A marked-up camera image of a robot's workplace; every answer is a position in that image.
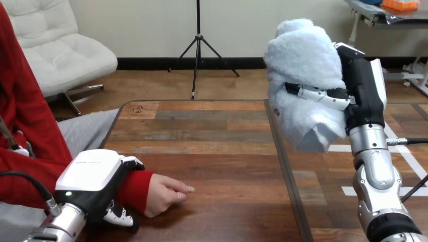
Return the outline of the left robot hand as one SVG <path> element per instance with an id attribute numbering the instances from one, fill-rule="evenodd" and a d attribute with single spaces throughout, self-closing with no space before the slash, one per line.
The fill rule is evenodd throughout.
<path id="1" fill-rule="evenodd" d="M 144 169 L 134 156 L 107 149 L 82 151 L 58 178 L 54 198 L 61 206 L 77 207 L 89 223 L 105 221 L 135 231 L 137 218 L 115 197 L 129 172 Z"/>

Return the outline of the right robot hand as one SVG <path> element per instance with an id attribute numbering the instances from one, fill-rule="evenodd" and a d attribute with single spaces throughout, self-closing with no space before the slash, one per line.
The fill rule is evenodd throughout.
<path id="1" fill-rule="evenodd" d="M 346 134 L 356 127 L 384 127 L 383 112 L 386 91 L 379 60 L 368 61 L 365 54 L 347 44 L 334 43 L 341 60 L 345 89 L 326 90 L 318 87 L 285 83 L 289 94 L 344 111 Z"/>

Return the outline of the person's hand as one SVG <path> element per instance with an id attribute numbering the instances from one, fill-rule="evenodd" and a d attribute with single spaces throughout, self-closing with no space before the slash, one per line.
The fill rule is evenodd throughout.
<path id="1" fill-rule="evenodd" d="M 148 188 L 144 216 L 153 218 L 172 205 L 185 202 L 195 188 L 168 176 L 153 174 Z"/>

